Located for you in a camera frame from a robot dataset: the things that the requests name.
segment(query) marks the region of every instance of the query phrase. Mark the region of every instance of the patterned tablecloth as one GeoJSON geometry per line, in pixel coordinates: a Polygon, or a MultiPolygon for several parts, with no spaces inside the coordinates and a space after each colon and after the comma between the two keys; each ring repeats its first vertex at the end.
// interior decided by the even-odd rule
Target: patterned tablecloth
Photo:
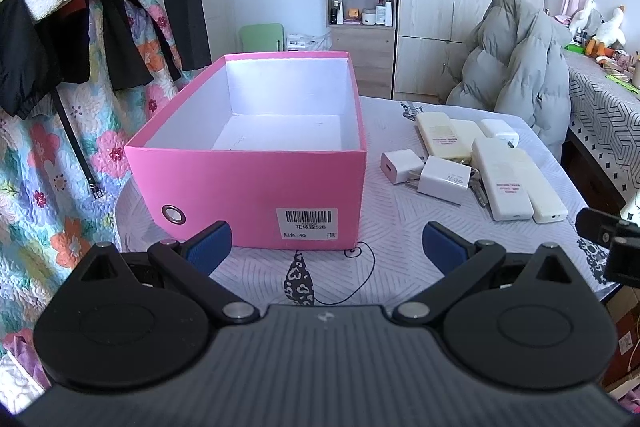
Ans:
{"type": "MultiPolygon", "coordinates": [[[[575,216],[586,206],[584,200],[524,121],[500,116],[520,134],[519,147],[529,153],[569,210],[568,219],[561,223],[498,223],[470,190],[462,206],[455,206],[405,185],[393,186],[380,169],[383,152],[413,149],[419,156],[426,155],[415,126],[418,112],[436,110],[476,121],[497,115],[462,107],[361,100],[368,154],[358,247],[354,251],[234,248],[212,273],[213,279],[262,311],[269,304],[291,301],[300,305],[375,303],[389,308],[442,277],[422,251],[423,227],[438,221],[469,241],[493,239],[513,252],[533,252],[540,243],[554,241],[594,291],[606,286],[605,252],[575,232],[575,216]]],[[[152,222],[133,180],[116,204],[116,225],[124,251],[146,250],[166,237],[152,222]]]]}
{"type": "Polygon", "coordinates": [[[622,217],[640,223],[640,100],[596,62],[564,52],[570,74],[570,130],[627,202],[622,217]]]}

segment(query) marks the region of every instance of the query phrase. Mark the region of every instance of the metal grommet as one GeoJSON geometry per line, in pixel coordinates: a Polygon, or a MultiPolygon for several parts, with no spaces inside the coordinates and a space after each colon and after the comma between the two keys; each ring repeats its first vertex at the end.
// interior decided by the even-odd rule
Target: metal grommet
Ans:
{"type": "Polygon", "coordinates": [[[187,220],[184,212],[172,204],[166,204],[162,207],[162,215],[167,221],[174,225],[184,225],[184,222],[187,220]]]}
{"type": "Polygon", "coordinates": [[[245,319],[254,314],[254,306],[248,302],[229,302],[222,308],[223,314],[230,319],[245,319]]]}
{"type": "Polygon", "coordinates": [[[422,302],[411,301],[398,306],[398,313],[408,319],[422,319],[430,312],[429,307],[422,302]]]}

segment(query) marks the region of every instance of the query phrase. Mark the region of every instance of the plush toy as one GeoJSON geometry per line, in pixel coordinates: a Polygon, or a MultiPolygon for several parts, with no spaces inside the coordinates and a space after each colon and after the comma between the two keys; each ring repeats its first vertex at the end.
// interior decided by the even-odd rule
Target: plush toy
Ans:
{"type": "Polygon", "coordinates": [[[574,15],[574,18],[571,20],[571,24],[569,24],[569,31],[571,32],[572,37],[575,37],[576,35],[582,33],[583,30],[587,27],[587,24],[589,23],[589,17],[595,7],[595,0],[587,0],[584,3],[584,8],[574,15]]]}
{"type": "Polygon", "coordinates": [[[625,7],[620,6],[613,10],[613,17],[602,23],[596,35],[587,45],[585,53],[596,56],[604,55],[604,50],[611,46],[614,42],[620,42],[623,46],[626,44],[625,34],[620,29],[620,25],[625,18],[625,7]]]}

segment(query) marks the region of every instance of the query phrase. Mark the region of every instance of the pink shoebox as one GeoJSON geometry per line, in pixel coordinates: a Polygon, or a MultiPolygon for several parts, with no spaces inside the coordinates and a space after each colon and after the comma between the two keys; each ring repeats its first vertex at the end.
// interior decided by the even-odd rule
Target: pink shoebox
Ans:
{"type": "Polygon", "coordinates": [[[347,53],[222,57],[125,150],[155,222],[176,239],[223,219],[238,247],[358,240],[367,150],[347,53]]]}

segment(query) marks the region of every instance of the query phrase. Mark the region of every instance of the chair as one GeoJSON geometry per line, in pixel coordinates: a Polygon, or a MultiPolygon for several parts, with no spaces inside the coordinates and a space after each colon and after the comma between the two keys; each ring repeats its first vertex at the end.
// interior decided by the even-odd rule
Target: chair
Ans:
{"type": "Polygon", "coordinates": [[[282,52],[284,28],[282,24],[254,24],[240,28],[240,43],[243,53],[282,52]]]}

